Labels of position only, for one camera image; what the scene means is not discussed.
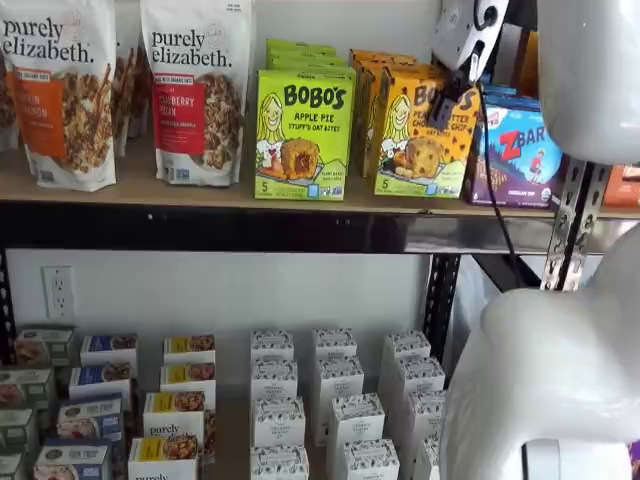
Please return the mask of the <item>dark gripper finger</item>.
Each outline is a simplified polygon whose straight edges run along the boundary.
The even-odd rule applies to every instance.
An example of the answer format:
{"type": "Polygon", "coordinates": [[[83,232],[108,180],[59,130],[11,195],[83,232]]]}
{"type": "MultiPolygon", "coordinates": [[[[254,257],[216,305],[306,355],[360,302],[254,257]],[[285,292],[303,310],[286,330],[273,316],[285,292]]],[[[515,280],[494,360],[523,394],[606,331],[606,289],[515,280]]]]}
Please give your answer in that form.
{"type": "Polygon", "coordinates": [[[470,66],[462,66],[455,71],[439,67],[439,73],[444,80],[437,89],[429,110],[429,126],[447,128],[456,106],[463,111],[473,106],[475,85],[471,82],[470,66]]]}

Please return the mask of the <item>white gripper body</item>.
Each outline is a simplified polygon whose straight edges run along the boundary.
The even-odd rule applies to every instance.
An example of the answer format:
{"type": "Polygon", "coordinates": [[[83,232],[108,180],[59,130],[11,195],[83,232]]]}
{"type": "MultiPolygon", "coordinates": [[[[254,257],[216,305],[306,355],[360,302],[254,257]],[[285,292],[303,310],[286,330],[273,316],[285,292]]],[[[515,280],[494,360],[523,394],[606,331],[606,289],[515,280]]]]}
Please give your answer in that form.
{"type": "Polygon", "coordinates": [[[435,58],[475,83],[496,45],[508,5],[508,0],[443,1],[432,48],[435,58]]]}

